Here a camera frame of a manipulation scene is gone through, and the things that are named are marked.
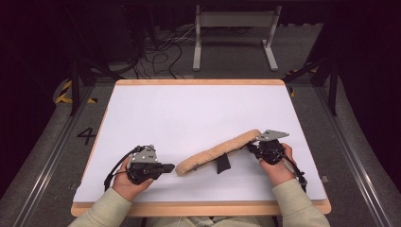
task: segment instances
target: brown plush stick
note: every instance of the brown plush stick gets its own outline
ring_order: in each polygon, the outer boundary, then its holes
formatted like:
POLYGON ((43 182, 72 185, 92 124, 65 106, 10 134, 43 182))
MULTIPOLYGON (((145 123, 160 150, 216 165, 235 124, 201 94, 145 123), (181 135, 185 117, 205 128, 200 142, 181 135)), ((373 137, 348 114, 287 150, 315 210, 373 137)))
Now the brown plush stick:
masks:
POLYGON ((248 142, 255 140, 256 137, 259 135, 261 135, 261 132, 259 130, 247 131, 243 134, 240 134, 234 139, 226 141, 213 148, 207 149, 201 153, 197 153, 180 162, 176 166, 175 170, 177 172, 177 175, 183 176, 197 166, 201 166, 205 163, 213 161, 224 153, 229 153, 233 150, 242 148, 244 145, 248 144, 248 142))

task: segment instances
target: beige sleeve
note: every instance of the beige sleeve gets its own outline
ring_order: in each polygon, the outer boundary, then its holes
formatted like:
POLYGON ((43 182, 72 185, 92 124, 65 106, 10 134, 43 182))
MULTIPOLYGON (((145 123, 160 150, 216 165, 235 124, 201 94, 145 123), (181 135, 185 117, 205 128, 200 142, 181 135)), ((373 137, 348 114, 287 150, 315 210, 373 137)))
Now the beige sleeve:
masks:
POLYGON ((130 210, 131 202, 109 188, 94 205, 69 226, 120 226, 130 210))
POLYGON ((313 204, 297 180, 281 183, 273 188, 283 216, 283 225, 330 226, 327 218, 313 204))

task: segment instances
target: long-sleeve shirt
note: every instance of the long-sleeve shirt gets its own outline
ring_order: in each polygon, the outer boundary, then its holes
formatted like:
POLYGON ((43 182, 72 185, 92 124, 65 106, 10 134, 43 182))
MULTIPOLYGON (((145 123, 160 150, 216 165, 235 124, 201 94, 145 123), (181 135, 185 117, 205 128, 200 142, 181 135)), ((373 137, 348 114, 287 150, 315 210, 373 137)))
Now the long-sleeve shirt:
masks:
MULTIPOLYGON (((325 215, 312 204, 295 179, 275 186, 272 191, 280 206, 285 227, 330 226, 325 215)), ((130 208, 131 202, 109 188, 91 209, 76 218, 70 226, 119 226, 130 208)), ((195 227, 200 226, 201 222, 202 226, 214 227, 274 226, 270 217, 150 218, 147 226, 195 227)))

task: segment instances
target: gray floor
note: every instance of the gray floor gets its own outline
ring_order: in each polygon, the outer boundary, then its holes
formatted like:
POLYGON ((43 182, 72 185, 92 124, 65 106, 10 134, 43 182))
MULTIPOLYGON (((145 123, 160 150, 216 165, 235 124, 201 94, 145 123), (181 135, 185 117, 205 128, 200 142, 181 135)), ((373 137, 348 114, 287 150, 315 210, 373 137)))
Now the gray floor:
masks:
MULTIPOLYGON (((173 72, 178 78, 183 75, 187 79, 280 79, 288 70, 300 68, 304 64, 320 29, 319 25, 277 28, 272 50, 279 66, 278 72, 271 72, 261 47, 260 40, 266 36, 264 30, 253 28, 244 34, 229 30, 209 30, 204 32, 202 40, 201 70, 192 71, 194 43, 188 40, 180 44, 182 55, 174 64, 173 72)), ((168 70, 168 66, 179 56, 180 49, 172 46, 165 53, 168 61, 154 64, 156 71, 168 70)), ((154 56, 156 53, 148 54, 148 59, 153 59, 154 56)), ((157 55, 155 60, 163 61, 163 58, 166 57, 157 55)), ((140 64, 137 67, 141 73, 138 77, 172 79, 168 71, 155 75, 151 64, 145 61, 142 63, 144 67, 140 64)), ((133 71, 124 76, 136 78, 133 71)), ((401 217, 398 215, 401 210, 400 193, 375 158, 342 87, 339 87, 338 93, 338 116, 333 118, 327 114, 321 99, 321 91, 326 93, 327 85, 322 90, 313 88, 308 79, 309 76, 306 75, 289 86, 295 91, 292 102, 319 173, 330 179, 324 187, 332 205, 332 212, 327 215, 331 225, 391 226, 389 223, 378 224, 375 220, 375 210, 372 210, 361 193, 356 173, 347 161, 341 140, 333 128, 334 119, 340 122, 343 135, 362 163, 389 221, 393 226, 401 226, 401 217)), ((90 97, 97 98, 98 103, 86 104, 76 118, 77 122, 65 141, 55 171, 51 172, 49 182, 44 184, 43 194, 38 197, 38 203, 35 203, 30 209, 32 212, 26 217, 24 223, 27 226, 66 226, 74 219, 70 213, 74 188, 80 181, 94 143, 94 139, 91 139, 85 145, 85 138, 77 135, 88 127, 97 133, 113 90, 113 84, 109 81, 107 78, 100 78, 99 83, 91 90, 90 97)), ((55 96, 58 94, 59 89, 55 91, 55 96)), ((42 137, 0 202, 0 226, 12 226, 17 220, 42 169, 58 144, 65 125, 71 121, 70 111, 71 104, 57 104, 42 137)), ((127 218, 122 226, 137 226, 138 221, 139 218, 127 218)))

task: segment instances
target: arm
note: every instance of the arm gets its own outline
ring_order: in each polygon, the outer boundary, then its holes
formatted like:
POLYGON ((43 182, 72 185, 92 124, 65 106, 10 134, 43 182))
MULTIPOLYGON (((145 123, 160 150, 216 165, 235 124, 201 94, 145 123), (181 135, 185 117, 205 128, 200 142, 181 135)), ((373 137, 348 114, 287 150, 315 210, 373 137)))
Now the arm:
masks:
POLYGON ((131 183, 125 174, 128 161, 129 158, 117 170, 113 187, 109 188, 91 209, 76 218, 69 226, 119 226, 123 222, 132 201, 153 182, 149 179, 139 185, 131 183))
MULTIPOLYGON (((293 161, 292 148, 286 144, 282 145, 288 158, 293 161)), ((272 190, 280 206, 284 226, 330 226, 325 215, 312 204, 284 162, 272 166, 263 160, 260 161, 261 167, 274 185, 272 190)))

